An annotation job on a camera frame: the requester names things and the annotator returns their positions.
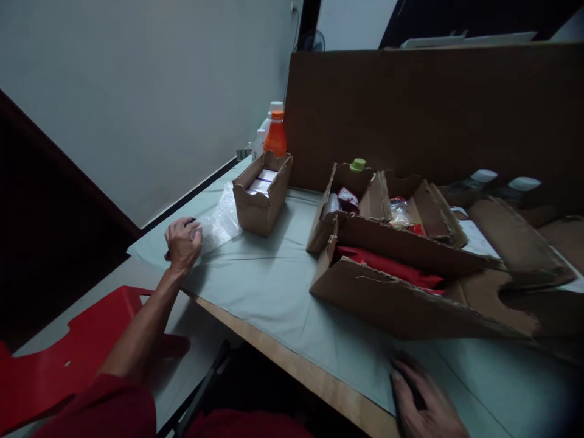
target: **orange bottle cap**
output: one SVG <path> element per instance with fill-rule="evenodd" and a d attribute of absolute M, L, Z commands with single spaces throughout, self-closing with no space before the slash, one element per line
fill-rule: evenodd
<path fill-rule="evenodd" d="M 284 112 L 272 111 L 272 120 L 284 120 Z"/>

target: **green bottle cap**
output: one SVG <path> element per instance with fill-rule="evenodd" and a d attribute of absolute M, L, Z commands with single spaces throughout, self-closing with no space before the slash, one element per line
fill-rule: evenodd
<path fill-rule="evenodd" d="M 351 165 L 349 166 L 349 168 L 353 172 L 360 172 L 363 169 L 365 169 L 365 163 L 366 162 L 367 161 L 365 161 L 363 158 L 355 158 L 353 160 L 353 162 L 351 163 Z"/>

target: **fan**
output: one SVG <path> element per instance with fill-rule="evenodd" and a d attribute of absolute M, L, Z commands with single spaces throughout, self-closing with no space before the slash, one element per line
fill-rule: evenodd
<path fill-rule="evenodd" d="M 297 52 L 324 52 L 325 48 L 324 35 L 320 30 L 309 30 L 296 45 Z"/>

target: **hand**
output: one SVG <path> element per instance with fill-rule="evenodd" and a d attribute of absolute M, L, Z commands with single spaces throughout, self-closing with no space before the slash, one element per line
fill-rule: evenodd
<path fill-rule="evenodd" d="M 201 254 L 203 230 L 199 222 L 187 224 L 191 219 L 185 217 L 175 220 L 164 233 L 170 251 L 170 269 L 181 275 L 189 273 Z"/>
<path fill-rule="evenodd" d="M 470 438 L 452 401 L 417 360 L 400 352 L 392 363 L 395 369 L 391 381 L 407 438 Z M 416 408 L 412 390 L 402 374 L 416 386 L 427 409 Z"/>

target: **wooden table edge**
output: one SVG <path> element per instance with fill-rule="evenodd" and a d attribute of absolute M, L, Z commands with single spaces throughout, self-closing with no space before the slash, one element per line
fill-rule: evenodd
<path fill-rule="evenodd" d="M 366 434 L 373 438 L 399 438 L 395 417 L 367 397 L 250 323 L 203 298 L 187 294 Z"/>

